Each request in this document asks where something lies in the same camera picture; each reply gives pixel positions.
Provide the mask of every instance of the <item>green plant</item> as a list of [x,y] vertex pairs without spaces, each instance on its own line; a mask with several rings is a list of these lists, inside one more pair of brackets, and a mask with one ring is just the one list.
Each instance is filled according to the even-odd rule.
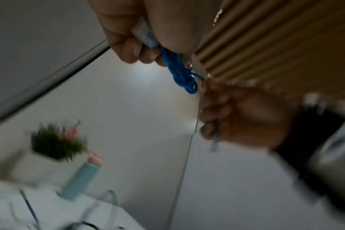
[[60,129],[55,124],[40,126],[31,134],[32,150],[56,160],[72,160],[87,151],[86,140],[77,137],[77,126]]

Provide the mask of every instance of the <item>plant pot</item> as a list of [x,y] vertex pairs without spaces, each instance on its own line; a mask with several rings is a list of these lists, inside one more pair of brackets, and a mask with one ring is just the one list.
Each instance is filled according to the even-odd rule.
[[67,162],[55,160],[32,150],[27,150],[15,163],[8,174],[11,181],[37,186],[43,183],[63,184],[69,179],[70,171],[78,168],[84,162],[82,155]]

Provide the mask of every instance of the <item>blue cable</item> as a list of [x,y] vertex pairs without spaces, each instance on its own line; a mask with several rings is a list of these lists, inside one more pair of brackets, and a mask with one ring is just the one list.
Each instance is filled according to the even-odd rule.
[[181,55],[174,53],[164,47],[161,47],[162,58],[165,65],[169,68],[174,81],[181,87],[184,87],[189,94],[198,92],[198,84],[194,78],[204,81],[200,75],[194,73],[192,69],[185,68]]

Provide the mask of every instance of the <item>brown slatted wall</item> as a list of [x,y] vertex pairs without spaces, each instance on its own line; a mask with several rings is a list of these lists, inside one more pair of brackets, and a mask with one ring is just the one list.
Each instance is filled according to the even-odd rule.
[[196,55],[219,79],[345,98],[345,0],[227,0]]

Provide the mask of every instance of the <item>wall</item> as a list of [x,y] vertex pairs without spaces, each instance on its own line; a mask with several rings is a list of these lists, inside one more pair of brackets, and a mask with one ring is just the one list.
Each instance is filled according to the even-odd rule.
[[107,47],[104,40],[86,0],[0,1],[0,113]]
[[263,150],[192,140],[171,230],[344,230],[293,187],[291,173]]
[[[198,100],[174,83],[167,68],[122,63],[109,50],[0,125],[0,173],[6,175],[8,162],[27,148],[28,131],[81,119],[81,134],[106,162],[87,193],[112,189],[146,229],[161,230],[185,165]],[[47,181],[62,185],[76,167],[71,163]]]

